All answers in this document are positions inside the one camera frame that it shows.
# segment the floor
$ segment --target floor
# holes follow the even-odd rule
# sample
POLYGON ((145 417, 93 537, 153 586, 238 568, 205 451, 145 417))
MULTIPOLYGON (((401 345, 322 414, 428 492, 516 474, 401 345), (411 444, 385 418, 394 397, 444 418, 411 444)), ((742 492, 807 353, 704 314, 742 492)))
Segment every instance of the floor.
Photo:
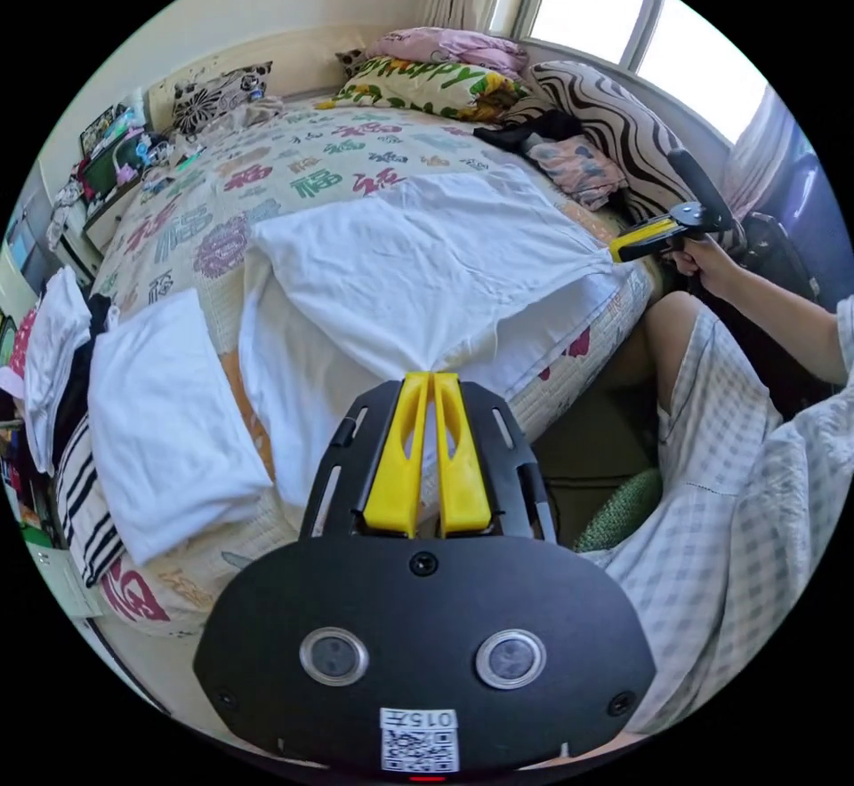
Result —
MULTIPOLYGON (((632 401, 621 396, 617 402, 613 396, 589 390, 535 444, 542 471, 552 487, 564 545, 570 545, 582 532, 624 476, 649 465, 648 445, 643 444, 639 431, 644 422, 631 420, 632 412, 641 414, 632 409, 637 403, 637 398, 632 401)), ((238 743, 225 730, 193 675, 197 638, 140 635, 112 614, 97 623, 127 668, 175 718, 238 743)))

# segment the bedspread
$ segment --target bedspread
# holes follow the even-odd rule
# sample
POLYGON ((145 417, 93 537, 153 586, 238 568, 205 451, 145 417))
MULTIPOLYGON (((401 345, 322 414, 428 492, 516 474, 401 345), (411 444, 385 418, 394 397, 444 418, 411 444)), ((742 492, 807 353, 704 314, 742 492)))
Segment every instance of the bedspread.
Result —
MULTIPOLYGON (((334 200, 365 197, 405 178, 481 172, 517 164, 570 219, 607 241, 620 224, 572 203, 524 159, 471 136, 473 124, 411 110, 318 110, 316 99, 266 100, 249 116, 227 118, 200 138, 205 150, 153 196, 140 191, 107 250, 93 291, 113 298, 124 317, 172 292, 195 286, 214 347, 264 464, 270 443, 246 400, 238 368, 243 256, 251 227, 273 216, 334 200), (245 127, 246 122, 254 122, 245 127)), ((511 401, 533 438, 580 394, 628 334, 656 290, 654 270, 630 280, 563 357, 511 401), (537 406, 542 397, 547 410, 537 406)), ((428 482, 428 495, 435 487, 428 482)), ((197 633, 218 594, 243 565, 295 539, 275 490, 258 517, 223 525, 137 568, 123 555, 101 592, 124 620, 152 634, 197 633)))

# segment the human arm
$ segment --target human arm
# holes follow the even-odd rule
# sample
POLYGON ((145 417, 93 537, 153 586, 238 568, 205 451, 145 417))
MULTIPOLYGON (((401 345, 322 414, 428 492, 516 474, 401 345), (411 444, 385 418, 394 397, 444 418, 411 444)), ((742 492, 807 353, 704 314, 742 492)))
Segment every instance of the human arm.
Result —
POLYGON ((707 291, 735 307, 820 380, 839 386, 848 380, 836 315, 740 268, 711 238, 687 239, 673 259, 682 274, 699 274, 707 291))

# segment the wall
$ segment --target wall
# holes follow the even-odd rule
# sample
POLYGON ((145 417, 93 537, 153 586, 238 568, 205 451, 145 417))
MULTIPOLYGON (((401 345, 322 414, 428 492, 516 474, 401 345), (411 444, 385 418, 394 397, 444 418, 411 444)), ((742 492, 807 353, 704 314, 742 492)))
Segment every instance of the wall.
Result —
POLYGON ((426 0, 177 0, 131 36, 68 106, 39 154, 55 195, 80 160, 79 135, 110 104, 207 54, 289 29, 419 22, 426 0))
POLYGON ((729 156, 730 145, 693 110, 648 81, 615 68, 604 60, 587 57, 581 52, 569 51, 547 43, 529 41, 521 44, 528 50, 532 64, 547 60, 578 60, 582 63, 590 63, 599 71, 613 77, 617 83, 624 86, 635 98, 659 116, 705 169, 712 182, 720 187, 723 166, 729 156))

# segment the pink cloth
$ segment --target pink cloth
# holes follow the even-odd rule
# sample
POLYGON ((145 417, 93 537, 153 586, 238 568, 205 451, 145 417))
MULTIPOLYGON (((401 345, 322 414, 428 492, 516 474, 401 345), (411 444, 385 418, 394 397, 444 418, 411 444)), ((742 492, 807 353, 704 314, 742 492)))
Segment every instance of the pink cloth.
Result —
POLYGON ((537 143, 528 157, 589 211, 597 211, 611 194, 628 187, 623 171, 583 134, 560 143, 537 143))
POLYGON ((33 321, 36 320, 37 311, 38 306, 35 306, 20 322, 18 331, 15 333, 9 364, 0 368, 0 389, 8 392, 12 397, 17 397, 20 401, 24 399, 24 365, 27 358, 29 334, 33 329, 33 321))
POLYGON ((396 30, 374 42, 365 55, 416 63, 468 63, 491 68, 514 80, 528 62, 528 53, 509 39, 451 28, 396 30))

